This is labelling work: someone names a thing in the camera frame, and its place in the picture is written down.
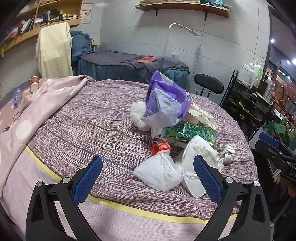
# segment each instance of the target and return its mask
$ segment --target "green plant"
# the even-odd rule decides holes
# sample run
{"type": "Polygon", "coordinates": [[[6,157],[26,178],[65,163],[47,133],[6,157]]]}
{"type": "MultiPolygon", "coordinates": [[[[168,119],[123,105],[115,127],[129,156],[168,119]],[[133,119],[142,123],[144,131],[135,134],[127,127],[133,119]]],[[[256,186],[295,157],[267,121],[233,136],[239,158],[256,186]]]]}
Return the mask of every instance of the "green plant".
{"type": "Polygon", "coordinates": [[[281,120],[279,123],[271,121],[267,125],[267,132],[288,146],[296,135],[296,131],[292,130],[291,127],[293,127],[293,124],[288,120],[281,120]]]}

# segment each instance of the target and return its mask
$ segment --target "yellow stripe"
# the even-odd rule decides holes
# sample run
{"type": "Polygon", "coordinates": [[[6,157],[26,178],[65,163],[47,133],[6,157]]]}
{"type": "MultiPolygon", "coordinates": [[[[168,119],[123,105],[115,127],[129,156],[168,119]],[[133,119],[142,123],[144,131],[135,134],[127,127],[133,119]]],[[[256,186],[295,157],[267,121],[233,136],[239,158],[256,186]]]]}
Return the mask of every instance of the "yellow stripe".
{"type": "MultiPolygon", "coordinates": [[[[28,146],[25,147],[25,149],[28,151],[30,156],[38,163],[38,165],[47,173],[49,174],[53,179],[60,182],[62,180],[61,177],[59,177],[57,174],[55,174],[52,170],[50,170],[42,161],[39,160],[39,158],[30,150],[28,146]]],[[[126,213],[130,213],[139,217],[145,217],[145,218],[152,218],[160,221],[170,222],[170,223],[197,223],[197,224],[203,224],[206,225],[208,220],[202,220],[200,218],[190,218],[190,217],[176,217],[176,216],[168,216],[160,213],[154,213],[150,211],[141,210],[134,207],[129,207],[123,204],[119,204],[113,201],[93,197],[91,195],[88,195],[87,198],[93,202],[100,203],[102,205],[111,207],[113,209],[123,211],[126,213]]],[[[236,219],[237,214],[233,214],[229,217],[230,220],[236,219]]]]}

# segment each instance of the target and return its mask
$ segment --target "purple plastic bag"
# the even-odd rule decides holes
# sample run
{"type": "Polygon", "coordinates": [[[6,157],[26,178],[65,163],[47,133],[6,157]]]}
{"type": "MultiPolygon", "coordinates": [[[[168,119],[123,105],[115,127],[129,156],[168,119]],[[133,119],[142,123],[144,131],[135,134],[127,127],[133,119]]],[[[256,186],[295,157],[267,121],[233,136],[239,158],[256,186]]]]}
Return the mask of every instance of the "purple plastic bag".
{"type": "Polygon", "coordinates": [[[160,89],[181,105],[181,112],[178,114],[178,116],[176,116],[177,121],[182,119],[187,114],[189,105],[191,104],[191,98],[189,94],[164,74],[160,73],[159,71],[155,71],[151,78],[146,96],[146,112],[144,116],[151,116],[160,111],[154,89],[160,89]]]}

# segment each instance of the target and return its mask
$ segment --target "massage bed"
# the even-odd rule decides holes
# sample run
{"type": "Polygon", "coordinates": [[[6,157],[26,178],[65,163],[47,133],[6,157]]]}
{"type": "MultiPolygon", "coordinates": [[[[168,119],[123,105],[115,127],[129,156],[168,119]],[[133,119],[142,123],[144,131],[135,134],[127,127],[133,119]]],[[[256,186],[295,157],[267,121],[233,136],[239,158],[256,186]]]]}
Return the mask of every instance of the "massage bed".
{"type": "MultiPolygon", "coordinates": [[[[52,82],[41,80],[42,85],[52,82]]],[[[148,85],[136,82],[88,82],[37,129],[14,163],[1,200],[23,236],[35,184],[39,180],[58,183],[64,177],[72,177],[96,155],[103,159],[103,171],[79,208],[103,241],[190,241],[198,236],[217,207],[207,194],[195,199],[181,184],[160,192],[132,173],[151,156],[150,132],[136,128],[129,116],[131,104],[144,101],[147,90],[148,85]]],[[[257,180],[254,158],[238,124],[209,99],[193,94],[191,97],[218,124],[218,153],[225,143],[237,153],[233,163],[225,165],[222,175],[232,176],[239,183],[257,180]]],[[[7,119],[17,112],[11,105],[9,102],[1,110],[7,119]]],[[[172,158],[181,150],[173,146],[172,158]]],[[[238,208],[239,204],[221,236],[231,230],[238,208]]],[[[57,210],[66,232],[74,237],[58,203],[57,210]]]]}
{"type": "Polygon", "coordinates": [[[113,79],[149,84],[158,70],[183,89],[188,89],[189,68],[185,63],[171,57],[156,57],[154,62],[138,63],[137,60],[143,57],[112,50],[85,54],[79,58],[77,75],[87,75],[96,81],[113,79]]]}

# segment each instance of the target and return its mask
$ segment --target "qr code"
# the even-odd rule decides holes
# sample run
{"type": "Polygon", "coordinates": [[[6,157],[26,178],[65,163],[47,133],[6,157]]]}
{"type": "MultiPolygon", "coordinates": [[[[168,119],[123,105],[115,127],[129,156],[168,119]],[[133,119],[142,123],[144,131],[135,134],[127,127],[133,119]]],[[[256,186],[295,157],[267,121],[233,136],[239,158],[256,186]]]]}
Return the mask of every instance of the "qr code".
{"type": "Polygon", "coordinates": [[[214,135],[211,135],[211,141],[216,141],[216,137],[214,135]]]}

